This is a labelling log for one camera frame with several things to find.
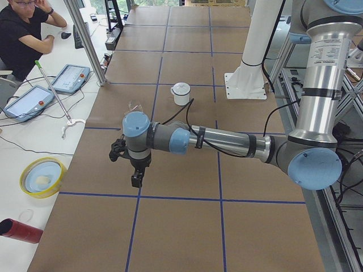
white table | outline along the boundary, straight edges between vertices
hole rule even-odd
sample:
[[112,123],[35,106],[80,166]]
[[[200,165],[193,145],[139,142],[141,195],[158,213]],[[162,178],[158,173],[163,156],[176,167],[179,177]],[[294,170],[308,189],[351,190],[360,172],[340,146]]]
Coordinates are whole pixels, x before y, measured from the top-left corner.
[[[73,23],[69,19],[69,16],[65,16],[65,18],[68,22],[68,26],[65,29],[56,29],[53,27],[48,29],[49,32],[55,36],[54,48],[51,54],[43,55],[40,58],[40,63],[48,75],[57,75],[67,63],[88,66],[93,70],[85,50],[83,48],[74,48],[73,35],[66,40],[61,39],[62,31],[72,32],[73,30]],[[91,37],[92,42],[94,43],[98,58],[101,60],[104,53],[111,53],[106,50],[104,45],[107,37],[106,27],[102,25],[107,25],[107,21],[100,21],[99,17],[99,20],[95,23],[89,21],[89,25],[90,33],[93,33]],[[41,74],[38,68],[34,67],[27,79],[40,76]],[[34,80],[31,81],[31,83],[33,85],[38,84],[47,87],[45,80]],[[31,86],[28,83],[25,83],[18,89],[15,95],[20,96],[30,88]],[[91,77],[83,86],[82,91],[84,93],[84,99],[72,107],[69,114],[72,118],[86,120],[99,91],[99,84],[94,73],[91,73]],[[73,96],[68,97],[66,95],[60,95],[60,97],[68,97],[63,102],[66,109],[69,109],[83,97],[83,93],[78,91]],[[59,104],[55,104],[46,109],[43,113],[51,116],[62,116],[64,114]],[[4,113],[0,114],[0,118],[6,118]],[[9,124],[16,125],[0,127],[3,130],[0,136],[29,150],[73,154],[83,132],[84,124],[80,123],[68,128],[66,131],[66,138],[62,139],[61,129],[66,122],[66,117],[54,119],[42,115],[23,124],[16,124],[16,121],[13,120],[1,120],[0,126]],[[49,155],[45,153],[36,154],[29,151],[23,151],[19,147],[0,139],[0,220],[12,218],[31,226],[44,229],[57,194],[45,199],[32,198],[22,192],[19,186],[19,179],[26,166],[36,159],[47,156],[60,160],[67,168],[72,160],[72,156]],[[37,244],[0,237],[0,271],[26,271],[36,248]]]

black shirt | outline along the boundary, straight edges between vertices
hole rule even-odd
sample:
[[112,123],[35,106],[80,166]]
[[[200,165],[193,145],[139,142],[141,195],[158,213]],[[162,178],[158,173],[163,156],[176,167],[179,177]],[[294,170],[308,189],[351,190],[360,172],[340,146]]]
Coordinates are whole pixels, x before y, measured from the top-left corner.
[[10,5],[0,12],[0,58],[19,80],[25,79],[33,69],[34,61],[42,55],[19,38],[32,35],[41,40],[41,23],[46,20],[48,14],[38,7],[35,7],[30,23],[23,21]]

wristwatch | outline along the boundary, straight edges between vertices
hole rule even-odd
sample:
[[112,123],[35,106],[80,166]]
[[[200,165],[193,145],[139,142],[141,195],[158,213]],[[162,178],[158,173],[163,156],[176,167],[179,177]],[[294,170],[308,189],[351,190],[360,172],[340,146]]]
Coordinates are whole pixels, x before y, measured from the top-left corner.
[[51,15],[54,12],[54,9],[52,8],[50,12],[47,12],[48,15]]

label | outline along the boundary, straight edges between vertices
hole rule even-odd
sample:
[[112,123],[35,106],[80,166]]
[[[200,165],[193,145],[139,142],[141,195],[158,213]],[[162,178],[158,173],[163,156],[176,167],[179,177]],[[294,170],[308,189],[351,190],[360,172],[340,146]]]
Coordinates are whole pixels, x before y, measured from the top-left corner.
[[328,39],[312,42],[307,67],[338,66],[343,69],[347,56],[344,49],[347,47],[346,44],[349,44],[344,40],[348,39]]

man's arm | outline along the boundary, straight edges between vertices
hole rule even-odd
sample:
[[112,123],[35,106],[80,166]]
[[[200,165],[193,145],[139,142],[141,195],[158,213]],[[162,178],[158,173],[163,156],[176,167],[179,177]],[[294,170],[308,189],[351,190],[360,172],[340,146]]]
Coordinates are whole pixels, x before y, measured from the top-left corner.
[[[52,8],[47,0],[36,0],[36,6],[43,10],[45,13],[49,13],[52,11]],[[45,21],[47,24],[51,24],[56,27],[66,27],[67,22],[66,20],[53,11],[51,14],[49,14],[48,19]]]
[[48,54],[53,49],[54,36],[48,35],[43,41],[41,41],[32,35],[26,35],[19,38],[19,41],[40,53]]

